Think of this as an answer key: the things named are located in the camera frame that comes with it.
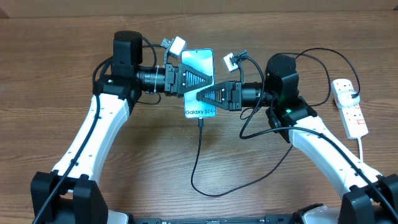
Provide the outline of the blue Galaxy smartphone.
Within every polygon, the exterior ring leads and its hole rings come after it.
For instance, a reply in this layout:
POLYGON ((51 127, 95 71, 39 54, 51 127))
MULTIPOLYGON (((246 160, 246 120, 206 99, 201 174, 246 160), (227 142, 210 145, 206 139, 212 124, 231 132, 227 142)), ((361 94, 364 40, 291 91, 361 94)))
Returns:
MULTIPOLYGON (((214 59, 212 49, 184 50, 181 54, 182 63, 193 67, 195 70, 214 78, 214 59)), ((197 93, 209 86, 213 86, 213 80, 209 85, 189 91, 184 94, 184 115, 187 119, 213 118, 216 116, 216 106, 197 100, 197 93)))

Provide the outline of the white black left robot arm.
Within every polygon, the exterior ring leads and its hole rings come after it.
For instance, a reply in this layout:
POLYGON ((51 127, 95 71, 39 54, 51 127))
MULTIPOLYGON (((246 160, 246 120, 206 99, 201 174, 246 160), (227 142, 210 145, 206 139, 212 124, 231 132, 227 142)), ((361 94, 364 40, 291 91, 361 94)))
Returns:
POLYGON ((143 65, 150 42, 139 32, 114 35, 113 54, 93 72, 89 112, 65 155, 51 172, 38 172, 30 184, 35 223, 133 223, 131 214, 108 208, 99 188, 111 145, 143 93, 184 94, 212 85, 213 59, 188 59, 185 41, 163 40, 166 57, 178 65, 143 65))

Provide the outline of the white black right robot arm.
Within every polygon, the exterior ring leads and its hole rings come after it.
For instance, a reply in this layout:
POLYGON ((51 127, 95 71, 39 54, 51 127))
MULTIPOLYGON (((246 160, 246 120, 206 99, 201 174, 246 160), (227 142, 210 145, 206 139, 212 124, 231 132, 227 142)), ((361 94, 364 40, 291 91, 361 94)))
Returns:
POLYGON ((341 199, 336 223, 397 223, 397 175, 382 175, 356 157, 327 129, 299 95, 293 53, 273 55, 260 83, 225 81, 197 93, 197 100, 228 111, 265 107, 269 132, 300 149, 341 199))

